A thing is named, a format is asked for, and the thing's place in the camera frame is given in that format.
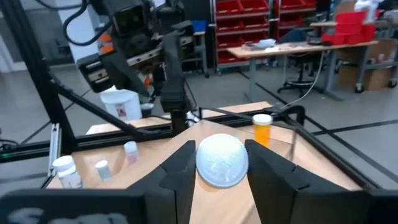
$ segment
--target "cable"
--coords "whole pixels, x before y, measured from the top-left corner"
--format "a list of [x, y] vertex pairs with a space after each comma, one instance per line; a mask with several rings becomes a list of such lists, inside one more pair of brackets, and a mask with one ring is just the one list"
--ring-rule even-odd
[[87, 0], [82, 0], [81, 2], [81, 7], [79, 10], [77, 10], [77, 12], [73, 13], [70, 17], [68, 17], [68, 19], [65, 20], [65, 22], [62, 25], [62, 33], [63, 36], [71, 43], [77, 45], [77, 46], [87, 46], [90, 45], [92, 43], [94, 43], [103, 33], [105, 33], [111, 26], [112, 26], [112, 20], [109, 20], [104, 27], [102, 27], [99, 32], [97, 34], [94, 35], [93, 38], [91, 38], [90, 40], [86, 41], [86, 42], [76, 42], [74, 40], [72, 40], [69, 35], [68, 35], [68, 25], [69, 23], [76, 19], [77, 17], [79, 17], [80, 15], [82, 15], [84, 13], [84, 11], [87, 9], [88, 3]]
[[0, 139], [0, 151], [12, 149], [13, 146], [18, 146], [19, 143], [10, 139]]
[[317, 81], [318, 81], [319, 75], [321, 74], [322, 63], [323, 63], [323, 54], [324, 54], [324, 53], [325, 53], [325, 52], [322, 52], [321, 60], [320, 60], [320, 62], [319, 62], [318, 73], [317, 73], [317, 76], [315, 77], [315, 80], [313, 81], [313, 84], [312, 84], [312, 86], [310, 87], [310, 89], [309, 89], [309, 90], [306, 92], [306, 94], [304, 94], [302, 97], [300, 97], [299, 99], [297, 99], [297, 100], [295, 100], [295, 101], [293, 101], [293, 102], [290, 102], [290, 103], [286, 104], [285, 106], [281, 107], [281, 109], [284, 109], [284, 108], [288, 107], [289, 105], [291, 105], [291, 104], [293, 104], [293, 103], [297, 103], [298, 101], [302, 100], [304, 97], [306, 97], [306, 96], [311, 92], [312, 88], [315, 86], [315, 84], [316, 84]]
[[193, 100], [193, 103], [195, 104], [195, 106], [193, 108], [195, 109], [198, 106], [198, 103], [197, 103], [197, 100], [195, 99], [195, 96], [192, 93], [191, 87], [189, 86], [189, 84], [187, 82], [187, 79], [185, 79], [185, 84], [187, 84], [188, 91], [191, 94], [191, 98]]
[[69, 10], [69, 9], [77, 9], [79, 7], [81, 7], [81, 4], [79, 5], [72, 5], [72, 6], [62, 6], [62, 7], [54, 7], [54, 6], [50, 6], [49, 4], [43, 2], [42, 0], [35, 0], [37, 3], [39, 3], [41, 6], [46, 7], [47, 9], [51, 9], [51, 10]]

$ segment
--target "black metal frame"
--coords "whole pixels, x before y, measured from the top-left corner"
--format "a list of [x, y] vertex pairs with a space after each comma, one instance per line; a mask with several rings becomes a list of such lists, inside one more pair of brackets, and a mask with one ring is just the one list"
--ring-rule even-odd
[[[28, 71], [32, 77], [35, 87], [40, 95], [47, 114], [52, 123], [59, 123], [62, 129], [62, 154], [71, 154], [72, 152], [97, 149], [101, 147], [122, 145], [127, 141], [151, 141], [156, 139], [165, 139], [175, 136], [170, 124], [150, 126], [145, 128], [134, 128], [115, 117], [107, 114], [101, 108], [90, 103], [84, 98], [76, 95], [72, 90], [65, 88], [57, 79], [51, 76], [47, 62], [39, 49], [35, 35], [24, 14], [24, 10], [18, 0], [0, 0], [0, 6], [4, 18], [10, 27], [16, 40], [19, 51], [24, 59]], [[86, 136], [74, 136], [68, 118], [62, 108], [58, 94], [72, 100], [76, 104], [93, 114], [105, 119], [121, 129], [109, 133], [92, 134]], [[339, 167], [358, 185], [365, 189], [380, 188], [377, 183], [367, 178], [362, 172], [354, 166], [347, 163], [342, 157], [334, 153], [329, 147], [321, 143], [315, 136], [307, 132], [303, 127], [305, 110], [302, 107], [289, 108], [285, 111], [277, 111], [275, 108], [265, 108], [263, 110], [248, 111], [240, 114], [227, 114], [214, 118], [207, 118], [208, 121], [220, 123], [230, 127], [241, 127], [252, 125], [248, 117], [258, 113], [277, 114], [275, 121], [283, 121], [288, 125], [297, 128], [301, 137], [308, 141], [315, 149], [322, 153], [334, 165]], [[297, 114], [296, 120], [292, 120], [289, 115]], [[23, 144], [7, 152], [0, 152], [0, 163], [43, 157], [49, 154], [50, 142], [37, 142], [33, 144]]]

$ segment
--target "red box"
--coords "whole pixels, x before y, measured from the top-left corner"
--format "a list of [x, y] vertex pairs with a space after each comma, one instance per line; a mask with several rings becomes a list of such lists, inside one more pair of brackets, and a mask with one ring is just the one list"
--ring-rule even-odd
[[217, 32], [232, 32], [243, 29], [243, 24], [239, 19], [228, 19], [217, 21]]
[[331, 42], [332, 45], [344, 45], [345, 44], [345, 35], [329, 35], [324, 34], [322, 36], [322, 42]]
[[260, 17], [248, 17], [242, 19], [242, 25], [245, 30], [248, 29], [261, 29], [268, 27], [268, 21], [264, 18], [264, 16]]
[[279, 25], [284, 26], [301, 26], [304, 24], [303, 17], [297, 14], [283, 14], [280, 17]]
[[361, 33], [363, 35], [363, 41], [369, 42], [374, 39], [374, 33], [376, 31], [376, 25], [362, 25]]
[[346, 44], [354, 45], [364, 42], [362, 34], [351, 34], [346, 36]]
[[218, 56], [218, 63], [220, 64], [238, 62], [243, 60], [243, 58], [237, 58], [226, 50], [218, 52], [217, 56]]
[[357, 24], [362, 24], [363, 21], [365, 20], [366, 12], [361, 11], [361, 12], [345, 12], [345, 13], [340, 13], [336, 16], [336, 22], [337, 23], [357, 23]]
[[242, 34], [244, 43], [258, 43], [260, 40], [267, 39], [265, 33]]
[[317, 6], [317, 0], [303, 0], [305, 7], [314, 8]]
[[241, 0], [243, 11], [247, 12], [267, 12], [269, 7], [265, 0]]
[[362, 24], [357, 23], [340, 23], [336, 25], [336, 34], [360, 34]]
[[217, 37], [217, 47], [240, 47], [243, 44], [243, 39], [239, 35], [225, 35]]
[[236, 15], [243, 10], [241, 3], [236, 1], [217, 1], [216, 11], [217, 16]]
[[280, 6], [282, 10], [305, 8], [305, 3], [302, 0], [280, 0], [280, 1], [282, 1], [282, 4]]

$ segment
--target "vial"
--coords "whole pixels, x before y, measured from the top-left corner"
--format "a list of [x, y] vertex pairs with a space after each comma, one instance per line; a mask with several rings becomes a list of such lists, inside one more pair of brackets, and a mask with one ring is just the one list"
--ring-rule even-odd
[[112, 178], [111, 170], [109, 169], [108, 162], [106, 160], [99, 161], [95, 164], [98, 174], [101, 177], [102, 182], [105, 182]]
[[137, 150], [137, 143], [135, 141], [129, 141], [124, 144], [124, 152], [126, 153], [129, 165], [135, 163], [139, 158]]
[[253, 116], [254, 140], [265, 147], [269, 147], [272, 122], [272, 116], [268, 114], [256, 114]]
[[83, 184], [76, 170], [75, 161], [72, 156], [62, 156], [52, 163], [61, 181], [62, 187], [66, 189], [81, 189]]

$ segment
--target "wooden table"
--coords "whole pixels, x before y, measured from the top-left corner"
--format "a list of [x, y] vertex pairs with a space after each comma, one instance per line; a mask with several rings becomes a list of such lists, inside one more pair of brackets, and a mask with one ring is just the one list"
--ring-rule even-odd
[[[229, 106], [222, 109], [239, 113], [243, 111], [260, 110], [269, 106], [270, 104], [267, 102], [260, 102]], [[204, 115], [210, 117], [220, 114], [205, 111]], [[157, 118], [149, 118], [131, 121], [131, 124], [136, 126], [150, 126], [165, 122], [166, 121]], [[89, 133], [102, 133], [104, 131], [114, 131], [115, 129], [116, 128], [110, 124], [102, 124], [93, 126], [89, 130]], [[272, 139], [270, 148], [281, 156], [285, 156], [292, 141], [293, 131], [277, 126], [273, 126], [271, 131]], [[235, 129], [209, 121], [200, 121], [172, 139], [139, 143], [138, 149], [141, 158], [131, 166], [127, 166], [122, 146], [75, 152], [72, 156], [75, 159], [77, 169], [83, 178], [86, 188], [125, 189], [165, 161], [166, 158], [174, 153], [186, 141], [195, 140], [198, 146], [201, 140], [216, 133], [230, 134], [237, 137], [242, 142], [245, 139], [253, 138], [252, 126]], [[103, 183], [100, 181], [99, 175], [95, 170], [95, 163], [102, 159], [108, 160], [113, 174], [111, 180]], [[360, 187], [344, 172], [300, 136], [296, 139], [294, 162], [346, 189], [360, 189]], [[48, 188], [59, 187], [61, 186], [57, 178], [54, 178], [48, 186]], [[260, 223], [247, 178], [230, 189], [221, 190], [205, 184], [197, 174], [190, 223]]]
[[300, 54], [307, 52], [322, 52], [330, 50], [330, 58], [328, 64], [328, 75], [326, 76], [325, 82], [321, 88], [323, 89], [324, 94], [335, 99], [335, 100], [343, 100], [343, 97], [338, 96], [333, 92], [333, 75], [335, 74], [335, 65], [336, 65], [336, 50], [345, 49], [349, 47], [361, 47], [364, 49], [364, 57], [360, 65], [360, 74], [358, 78], [358, 83], [362, 85], [363, 78], [365, 74], [365, 65], [367, 54], [369, 53], [369, 46], [377, 44], [377, 41], [365, 42], [356, 45], [334, 45], [334, 46], [314, 46], [308, 45], [305, 42], [303, 43], [284, 43], [277, 45], [279, 50], [276, 52], [265, 52], [264, 50], [244, 50], [242, 47], [231, 47], [228, 48], [227, 51], [232, 53], [237, 58], [249, 58], [249, 89], [248, 92], [245, 93], [246, 98], [250, 102], [254, 100], [254, 89], [256, 87], [256, 58], [259, 57], [270, 57], [276, 55], [288, 55], [288, 54]]

